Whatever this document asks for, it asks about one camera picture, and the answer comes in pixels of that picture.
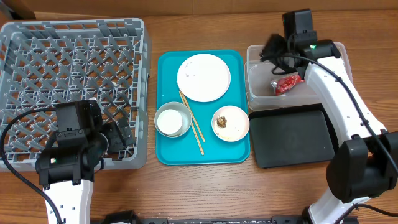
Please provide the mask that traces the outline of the grey bowl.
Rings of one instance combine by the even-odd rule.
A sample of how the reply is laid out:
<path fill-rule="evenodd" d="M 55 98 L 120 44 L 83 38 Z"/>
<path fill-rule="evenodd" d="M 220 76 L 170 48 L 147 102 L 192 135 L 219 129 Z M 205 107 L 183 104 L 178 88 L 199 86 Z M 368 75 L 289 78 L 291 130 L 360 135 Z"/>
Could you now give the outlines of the grey bowl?
<path fill-rule="evenodd" d="M 164 110 L 167 109 L 173 109 L 173 110 L 177 110 L 181 115 L 182 115 L 182 127 L 180 128 L 180 131 L 173 135 L 173 136 L 169 136 L 166 135 L 164 133 L 162 133 L 159 129 L 158 129 L 158 125 L 157 125 L 157 118 L 158 116 L 161 114 L 161 112 L 163 112 Z M 162 105 L 155 114 L 155 118 L 154 118 L 154 123 L 155 123 L 155 127 L 158 130 L 158 132 L 160 134 L 162 134 L 163 136 L 169 137 L 169 138 L 177 138 L 179 136 L 182 136 L 183 134 L 185 134 L 191 125 L 192 122 L 192 117 L 190 115 L 190 112 L 188 110 L 188 108 L 183 104 L 183 103 L 179 103 L 179 102 L 169 102 L 166 103 L 164 105 Z"/>

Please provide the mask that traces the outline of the small white bowl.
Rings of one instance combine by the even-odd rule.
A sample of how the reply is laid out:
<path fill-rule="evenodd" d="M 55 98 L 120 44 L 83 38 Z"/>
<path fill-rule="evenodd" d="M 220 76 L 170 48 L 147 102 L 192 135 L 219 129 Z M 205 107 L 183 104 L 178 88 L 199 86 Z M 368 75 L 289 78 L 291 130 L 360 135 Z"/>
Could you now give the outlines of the small white bowl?
<path fill-rule="evenodd" d="M 247 135 L 249 118 L 246 112 L 237 106 L 224 106 L 214 113 L 211 127 L 221 140 L 237 142 Z"/>

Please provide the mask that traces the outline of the brown food scrap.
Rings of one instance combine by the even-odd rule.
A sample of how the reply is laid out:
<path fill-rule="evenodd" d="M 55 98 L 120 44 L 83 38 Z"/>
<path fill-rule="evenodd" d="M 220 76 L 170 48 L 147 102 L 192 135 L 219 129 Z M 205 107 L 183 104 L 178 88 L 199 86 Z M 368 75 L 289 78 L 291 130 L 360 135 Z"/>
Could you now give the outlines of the brown food scrap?
<path fill-rule="evenodd" d="M 216 119 L 216 124 L 217 124 L 217 126 L 220 127 L 220 128 L 225 128 L 225 127 L 226 127 L 226 123 L 227 123 L 227 120 L 226 120 L 226 117 L 225 117 L 225 116 L 219 116 L 219 117 Z"/>

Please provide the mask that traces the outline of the white cup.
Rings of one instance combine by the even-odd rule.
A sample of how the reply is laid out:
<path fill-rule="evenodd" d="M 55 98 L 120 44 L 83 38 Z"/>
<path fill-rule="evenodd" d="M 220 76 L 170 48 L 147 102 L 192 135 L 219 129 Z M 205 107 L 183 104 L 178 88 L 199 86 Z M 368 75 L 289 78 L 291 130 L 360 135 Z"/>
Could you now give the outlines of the white cup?
<path fill-rule="evenodd" d="M 162 133 L 173 136 L 180 131 L 182 121 L 182 115 L 177 110 L 167 109 L 158 116 L 157 125 Z"/>

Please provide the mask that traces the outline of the white rice pile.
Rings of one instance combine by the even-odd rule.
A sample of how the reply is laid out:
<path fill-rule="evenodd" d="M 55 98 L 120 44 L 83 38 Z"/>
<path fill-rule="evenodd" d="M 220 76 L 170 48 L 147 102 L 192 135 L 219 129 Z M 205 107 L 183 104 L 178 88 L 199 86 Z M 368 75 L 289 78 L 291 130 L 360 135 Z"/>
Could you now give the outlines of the white rice pile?
<path fill-rule="evenodd" d="M 244 123 L 236 118 L 227 118 L 225 128 L 217 126 L 215 121 L 215 133 L 225 141 L 237 141 L 241 138 L 242 132 L 246 129 Z"/>

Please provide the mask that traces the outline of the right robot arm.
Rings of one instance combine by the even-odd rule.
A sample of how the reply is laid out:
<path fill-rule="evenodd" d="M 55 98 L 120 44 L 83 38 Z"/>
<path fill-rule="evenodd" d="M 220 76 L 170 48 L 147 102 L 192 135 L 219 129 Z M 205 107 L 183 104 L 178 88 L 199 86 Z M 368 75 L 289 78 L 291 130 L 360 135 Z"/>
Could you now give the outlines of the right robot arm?
<path fill-rule="evenodd" d="M 321 101 L 339 149 L 326 168 L 328 189 L 303 211 L 304 223 L 342 223 L 368 200 L 397 184 L 397 133 L 389 132 L 364 104 L 332 40 L 296 42 L 272 34 L 260 53 L 285 72 L 297 72 Z"/>

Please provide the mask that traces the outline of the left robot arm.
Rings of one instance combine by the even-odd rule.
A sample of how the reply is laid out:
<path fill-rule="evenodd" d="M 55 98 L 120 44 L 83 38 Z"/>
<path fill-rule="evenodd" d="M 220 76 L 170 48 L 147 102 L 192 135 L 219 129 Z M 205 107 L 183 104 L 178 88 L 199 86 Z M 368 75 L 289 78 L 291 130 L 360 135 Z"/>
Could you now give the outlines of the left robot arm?
<path fill-rule="evenodd" d="M 49 215 L 59 212 L 62 223 L 89 223 L 95 167 L 104 156 L 133 145 L 135 137 L 125 118 L 98 126 L 75 123 L 60 128 L 57 147 L 46 147 L 36 161 L 39 184 L 52 200 Z"/>

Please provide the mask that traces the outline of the black waste tray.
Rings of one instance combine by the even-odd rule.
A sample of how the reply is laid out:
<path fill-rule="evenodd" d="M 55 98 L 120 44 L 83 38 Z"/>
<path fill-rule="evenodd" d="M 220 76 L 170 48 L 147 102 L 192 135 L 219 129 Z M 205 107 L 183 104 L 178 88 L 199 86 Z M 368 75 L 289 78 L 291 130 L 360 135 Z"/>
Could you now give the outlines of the black waste tray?
<path fill-rule="evenodd" d="M 322 104 L 255 111 L 249 122 L 256 164 L 263 169 L 330 161 L 338 150 Z"/>

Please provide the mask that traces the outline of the red snack wrapper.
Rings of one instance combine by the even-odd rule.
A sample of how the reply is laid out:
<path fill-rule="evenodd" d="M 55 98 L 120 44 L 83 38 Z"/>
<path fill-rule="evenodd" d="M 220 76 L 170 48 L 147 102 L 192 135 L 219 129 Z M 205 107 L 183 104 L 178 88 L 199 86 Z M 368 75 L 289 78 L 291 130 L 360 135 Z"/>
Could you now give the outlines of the red snack wrapper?
<path fill-rule="evenodd" d="M 294 86 L 303 82 L 304 80 L 300 77 L 300 75 L 295 73 L 272 80 L 271 86 L 274 89 L 275 95 L 283 95 L 290 91 Z"/>

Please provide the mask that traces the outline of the clear plastic bin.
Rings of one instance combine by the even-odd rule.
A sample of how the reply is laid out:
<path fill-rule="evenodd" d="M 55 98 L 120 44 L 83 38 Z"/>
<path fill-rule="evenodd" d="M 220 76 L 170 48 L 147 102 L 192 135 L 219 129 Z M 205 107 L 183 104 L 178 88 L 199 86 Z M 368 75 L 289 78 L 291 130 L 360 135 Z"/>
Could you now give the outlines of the clear plastic bin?
<path fill-rule="evenodd" d="M 248 105 L 253 111 L 271 110 L 290 106 L 311 105 L 320 102 L 318 95 L 305 82 L 295 85 L 282 95 L 276 95 L 272 82 L 282 78 L 273 74 L 275 65 L 261 61 L 265 45 L 251 45 L 246 52 L 245 82 Z"/>

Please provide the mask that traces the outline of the teal plastic tray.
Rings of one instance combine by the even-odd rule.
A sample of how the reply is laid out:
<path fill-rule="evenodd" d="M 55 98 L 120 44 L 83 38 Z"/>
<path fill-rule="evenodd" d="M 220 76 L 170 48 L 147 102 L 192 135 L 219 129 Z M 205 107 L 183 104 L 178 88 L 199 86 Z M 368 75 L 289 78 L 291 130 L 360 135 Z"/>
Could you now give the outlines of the teal plastic tray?
<path fill-rule="evenodd" d="M 169 102 L 180 102 L 177 72 L 181 64 L 196 54 L 212 54 L 222 59 L 231 72 L 231 83 L 226 93 L 218 100 L 200 103 L 188 99 L 193 115 L 204 135 L 205 142 L 200 152 L 191 128 L 180 137 L 170 138 L 160 132 L 155 134 L 155 151 L 160 162 L 169 166 L 240 163 L 247 159 L 251 151 L 249 134 L 236 142 L 220 139 L 212 130 L 214 113 L 223 106 L 237 106 L 248 110 L 244 64 L 242 56 L 235 50 L 191 50 L 166 52 L 160 56 L 157 65 L 156 108 Z"/>

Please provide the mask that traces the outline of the lower wooden chopstick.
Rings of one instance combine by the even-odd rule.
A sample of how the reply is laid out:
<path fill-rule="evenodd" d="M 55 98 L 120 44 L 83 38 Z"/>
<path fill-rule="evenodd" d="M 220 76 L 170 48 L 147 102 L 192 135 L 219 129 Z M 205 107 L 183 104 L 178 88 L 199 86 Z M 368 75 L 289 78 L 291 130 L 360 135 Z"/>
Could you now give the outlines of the lower wooden chopstick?
<path fill-rule="evenodd" d="M 192 130 L 193 130 L 193 134 L 194 134 L 195 139 L 196 139 L 196 141 L 197 141 L 197 144 L 198 144 L 198 147 L 199 147 L 199 149 L 200 149 L 201 155 L 204 156 L 205 153 L 204 153 L 204 150 L 203 150 L 203 148 L 202 148 L 201 142 L 200 142 L 200 140 L 199 140 L 197 131 L 196 131 L 196 129 L 195 129 L 194 122 L 191 122 L 191 125 L 190 125 L 190 126 L 191 126 L 191 128 L 192 128 Z"/>

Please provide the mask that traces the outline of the large white plate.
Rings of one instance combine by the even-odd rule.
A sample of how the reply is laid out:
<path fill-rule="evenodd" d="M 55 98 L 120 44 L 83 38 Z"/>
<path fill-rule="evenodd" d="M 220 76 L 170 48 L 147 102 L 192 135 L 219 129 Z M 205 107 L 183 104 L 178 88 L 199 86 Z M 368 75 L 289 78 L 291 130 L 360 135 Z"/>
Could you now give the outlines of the large white plate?
<path fill-rule="evenodd" d="M 231 83 L 227 64 L 212 54 L 187 58 L 177 72 L 179 90 L 189 99 L 207 103 L 221 98 Z"/>

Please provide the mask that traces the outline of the grey plastic dish rack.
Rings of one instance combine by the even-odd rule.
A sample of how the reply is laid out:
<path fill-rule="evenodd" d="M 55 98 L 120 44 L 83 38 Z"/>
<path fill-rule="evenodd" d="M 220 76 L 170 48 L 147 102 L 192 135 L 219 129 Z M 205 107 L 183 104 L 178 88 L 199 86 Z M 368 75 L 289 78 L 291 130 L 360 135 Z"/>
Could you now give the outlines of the grey plastic dish rack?
<path fill-rule="evenodd" d="M 152 42 L 138 18 L 8 22 L 1 29 L 1 129 L 8 161 L 33 171 L 59 103 L 96 100 L 103 121 L 126 118 L 133 146 L 108 154 L 107 169 L 139 169 L 147 160 L 147 83 Z"/>

